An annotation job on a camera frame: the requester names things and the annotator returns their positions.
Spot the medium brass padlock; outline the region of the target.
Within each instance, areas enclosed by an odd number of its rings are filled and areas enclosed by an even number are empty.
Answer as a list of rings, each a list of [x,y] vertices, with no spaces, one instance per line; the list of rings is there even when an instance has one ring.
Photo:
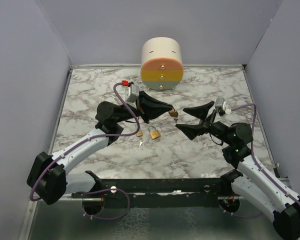
[[[148,126],[148,132],[152,140],[156,140],[161,137],[160,132],[157,130],[157,128],[154,125]]]

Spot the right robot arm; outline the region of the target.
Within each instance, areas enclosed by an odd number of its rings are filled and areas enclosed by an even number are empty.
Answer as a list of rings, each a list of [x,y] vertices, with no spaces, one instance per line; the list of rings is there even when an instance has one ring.
[[[227,146],[222,149],[225,161],[234,170],[225,174],[219,189],[226,195],[243,197],[263,213],[284,240],[300,237],[300,194],[282,183],[258,160],[254,153],[254,124],[244,122],[230,126],[216,121],[216,115],[229,115],[241,107],[229,109],[222,98],[207,104],[187,107],[183,111],[200,120],[199,124],[176,124],[190,140],[209,134]]]

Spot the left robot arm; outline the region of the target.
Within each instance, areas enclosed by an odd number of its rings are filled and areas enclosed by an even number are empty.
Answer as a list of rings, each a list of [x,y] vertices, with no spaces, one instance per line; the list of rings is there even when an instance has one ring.
[[[172,105],[156,100],[144,91],[139,93],[136,106],[101,102],[96,110],[97,124],[87,135],[62,150],[51,154],[43,151],[36,156],[26,180],[31,187],[30,200],[35,202],[34,195],[37,195],[38,200],[51,205],[65,194],[85,193],[91,198],[96,197],[101,190],[100,179],[88,170],[83,173],[71,171],[92,154],[126,136],[120,122],[142,118],[147,124],[172,109]]]

